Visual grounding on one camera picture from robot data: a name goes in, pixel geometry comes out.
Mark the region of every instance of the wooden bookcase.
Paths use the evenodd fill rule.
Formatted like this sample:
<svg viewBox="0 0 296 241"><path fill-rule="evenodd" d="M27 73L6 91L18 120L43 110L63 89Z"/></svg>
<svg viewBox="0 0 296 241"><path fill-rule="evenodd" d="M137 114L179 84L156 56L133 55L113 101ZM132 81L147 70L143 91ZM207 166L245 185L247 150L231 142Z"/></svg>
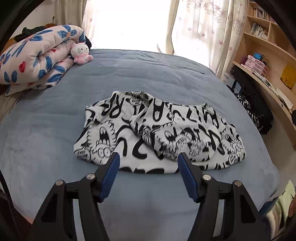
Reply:
<svg viewBox="0 0 296 241"><path fill-rule="evenodd" d="M296 69L296 51L285 33L276 23L254 17L254 9L256 7L260 6L253 1L249 1L244 33L233 64L240 67L257 82L262 96L282 123L294 149L296 149L296 126L292 123L289 111L281 106L281 102L278 101L275 94L268 92L263 87L262 82L258 78L240 65L244 56L253 55L255 52L264 54L267 67L269 68L266 78L275 88L279 88L289 98L293 103L292 110L296 110L296 85L290 90L280 79L287 64ZM253 23L257 23L266 30L266 33L268 33L267 40L250 34Z"/></svg>

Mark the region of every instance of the bed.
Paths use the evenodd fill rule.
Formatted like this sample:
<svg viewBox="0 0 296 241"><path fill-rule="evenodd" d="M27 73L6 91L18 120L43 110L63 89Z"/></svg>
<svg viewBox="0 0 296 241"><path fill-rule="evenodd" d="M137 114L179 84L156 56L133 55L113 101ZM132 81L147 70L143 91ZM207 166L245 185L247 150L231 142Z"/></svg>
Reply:
<svg viewBox="0 0 296 241"><path fill-rule="evenodd" d="M77 159L73 145L83 129L85 106L114 90L146 91L178 104L208 103L236 126L246 158L205 173L222 182L241 180L258 209L276 190L278 171L256 126L210 69L182 57L144 51L90 54L93 62L73 66L57 86L28 91L0 125L0 169L16 208L28 220L34 219L56 180L77 181L97 169ZM77 204L74 207L77 215ZM187 240L198 210L180 174L121 171L99 207L111 240ZM217 223L222 216L218 214ZM76 231L83 240L79 225Z"/></svg>

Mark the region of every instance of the plush toy face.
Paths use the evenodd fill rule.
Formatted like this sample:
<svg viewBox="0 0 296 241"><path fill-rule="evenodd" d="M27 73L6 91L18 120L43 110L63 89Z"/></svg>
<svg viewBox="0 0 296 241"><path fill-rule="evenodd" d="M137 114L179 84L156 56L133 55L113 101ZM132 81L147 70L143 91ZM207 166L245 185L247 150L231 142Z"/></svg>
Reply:
<svg viewBox="0 0 296 241"><path fill-rule="evenodd" d="M82 55L84 53L89 53L89 49L85 43L75 44L71 49L71 55L73 58L76 58L77 56Z"/></svg>

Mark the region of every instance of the yellow bag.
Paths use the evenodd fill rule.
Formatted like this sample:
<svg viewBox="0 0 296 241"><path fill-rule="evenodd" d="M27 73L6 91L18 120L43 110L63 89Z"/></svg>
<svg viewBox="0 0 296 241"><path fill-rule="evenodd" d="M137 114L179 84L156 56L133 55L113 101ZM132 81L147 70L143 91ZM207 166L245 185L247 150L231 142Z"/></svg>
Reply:
<svg viewBox="0 0 296 241"><path fill-rule="evenodd" d="M281 80L290 90L293 89L296 82L296 70L290 65L287 65L283 70Z"/></svg>

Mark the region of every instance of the hello kitty plush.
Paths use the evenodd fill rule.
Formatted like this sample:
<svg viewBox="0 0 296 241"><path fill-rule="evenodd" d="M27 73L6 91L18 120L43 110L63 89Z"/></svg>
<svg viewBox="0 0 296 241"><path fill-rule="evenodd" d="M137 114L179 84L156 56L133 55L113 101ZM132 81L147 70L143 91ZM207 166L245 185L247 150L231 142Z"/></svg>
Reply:
<svg viewBox="0 0 296 241"><path fill-rule="evenodd" d="M93 61L93 56L89 55L89 48L85 43L73 44L71 46L71 55L74 58L74 63L79 65Z"/></svg>

